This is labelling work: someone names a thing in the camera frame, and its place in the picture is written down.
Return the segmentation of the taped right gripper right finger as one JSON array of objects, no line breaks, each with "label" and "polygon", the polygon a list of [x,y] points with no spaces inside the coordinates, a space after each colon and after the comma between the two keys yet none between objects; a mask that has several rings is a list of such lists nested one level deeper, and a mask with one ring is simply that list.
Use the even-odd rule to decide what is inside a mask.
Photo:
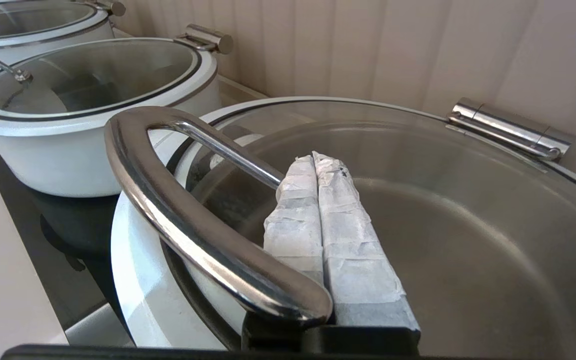
[{"label": "taped right gripper right finger", "polygon": [[339,159],[313,153],[322,226],[324,275],[343,327],[421,328],[350,171]]}]

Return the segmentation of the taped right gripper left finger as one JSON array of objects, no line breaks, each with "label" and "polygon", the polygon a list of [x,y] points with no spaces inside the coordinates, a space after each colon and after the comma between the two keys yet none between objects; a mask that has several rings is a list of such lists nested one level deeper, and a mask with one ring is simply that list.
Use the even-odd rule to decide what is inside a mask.
[{"label": "taped right gripper left finger", "polygon": [[[276,207],[263,222],[263,249],[326,287],[323,225],[313,155],[295,158],[275,192]],[[305,328],[246,314],[242,350],[301,351]]]}]

